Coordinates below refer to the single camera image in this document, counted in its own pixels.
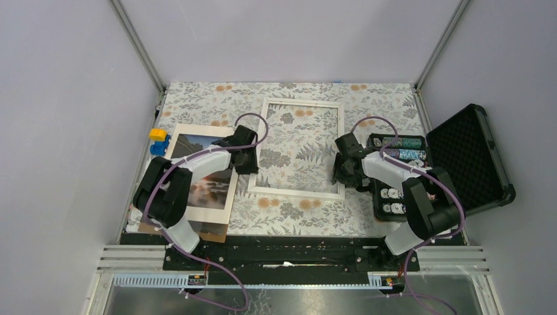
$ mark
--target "yellow block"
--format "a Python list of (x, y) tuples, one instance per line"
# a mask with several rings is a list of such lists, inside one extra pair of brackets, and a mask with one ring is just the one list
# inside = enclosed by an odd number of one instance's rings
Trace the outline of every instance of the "yellow block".
[(164, 131), (164, 129), (153, 128), (149, 133), (149, 138), (153, 141), (164, 141), (166, 138), (166, 131)]

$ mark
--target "glass panel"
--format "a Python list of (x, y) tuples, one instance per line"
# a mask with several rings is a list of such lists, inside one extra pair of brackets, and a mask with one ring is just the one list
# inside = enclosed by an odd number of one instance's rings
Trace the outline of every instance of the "glass panel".
[(336, 194), (330, 183), (338, 109), (269, 104), (256, 186)]
[[(476, 292), (466, 276), (411, 276), (415, 292), (438, 297), (451, 304), (459, 314), (481, 314)], [(382, 293), (364, 289), (250, 289), (250, 309), (245, 314), (429, 314), (412, 297), (369, 299)], [(240, 306), (239, 289), (205, 289), (200, 296)], [(428, 302), (440, 314), (452, 314), (437, 302)], [(114, 287), (106, 314), (234, 314), (228, 310), (185, 299), (176, 289)]]

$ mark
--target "black metal base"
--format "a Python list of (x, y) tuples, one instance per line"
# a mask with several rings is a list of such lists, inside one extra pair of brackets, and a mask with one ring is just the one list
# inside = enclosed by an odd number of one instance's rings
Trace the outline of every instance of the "black metal base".
[[(120, 243), (166, 245), (167, 241), (150, 234), (123, 234)], [(192, 254), (222, 264), (244, 284), (368, 284), (367, 272), (400, 270), (399, 263), (380, 262), (376, 249), (380, 244), (380, 238), (227, 236), (225, 243), (200, 241)], [(416, 259), (410, 261), (409, 271), (419, 271), (417, 256), (413, 255)], [(296, 266), (283, 266), (285, 262)], [(174, 249), (166, 250), (164, 270), (204, 268), (204, 264), (186, 258)], [(210, 267), (209, 272), (209, 284), (235, 284), (218, 268)]]

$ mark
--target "white picture frame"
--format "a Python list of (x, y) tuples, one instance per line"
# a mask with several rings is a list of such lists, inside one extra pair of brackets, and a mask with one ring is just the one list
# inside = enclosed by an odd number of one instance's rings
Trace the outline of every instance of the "white picture frame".
[[(318, 107), (318, 108), (336, 108), (338, 110), (338, 137), (344, 135), (344, 105), (341, 102), (326, 102), (321, 100), (296, 100), (291, 98), (265, 98), (263, 100), (263, 108), (261, 110), (261, 116), (267, 117), (267, 112), (269, 110), (269, 104), (282, 104), (290, 106), (307, 106), (307, 107)], [(260, 121), (257, 133), (260, 137), (265, 134), (265, 124)], [(261, 156), (261, 146), (257, 146), (257, 162), (259, 164), (259, 157)], [(259, 187), (256, 186), (257, 174), (251, 174), (248, 181), (248, 192), (253, 194), (267, 194), (275, 196), (284, 197), (296, 197), (296, 198), (310, 198), (319, 200), (344, 200), (344, 185), (338, 183), (337, 192), (308, 192), (304, 190), (292, 190), (292, 189), (282, 189), (282, 188), (269, 188), (269, 187)]]
[[(170, 144), (165, 154), (166, 159), (171, 159), (172, 153), (176, 149), (176, 144), (180, 135), (191, 135), (211, 138), (224, 138), (234, 134), (232, 127), (215, 127), (203, 125), (187, 125), (179, 123), (174, 128)], [(228, 224), (234, 201), (234, 193), (238, 184), (238, 173), (232, 169), (230, 183), (224, 202), (224, 209), (216, 209), (211, 207), (194, 207), (188, 205), (186, 208), (186, 218), (190, 221)]]

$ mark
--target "photograph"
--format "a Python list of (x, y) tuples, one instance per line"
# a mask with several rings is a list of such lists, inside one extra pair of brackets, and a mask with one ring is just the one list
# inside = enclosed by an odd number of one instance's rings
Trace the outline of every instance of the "photograph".
[[(222, 137), (184, 135), (176, 138), (171, 158), (181, 158), (199, 152), (211, 145), (213, 141)], [(232, 178), (232, 170), (226, 169), (206, 176), (190, 187), (188, 206), (224, 209)]]

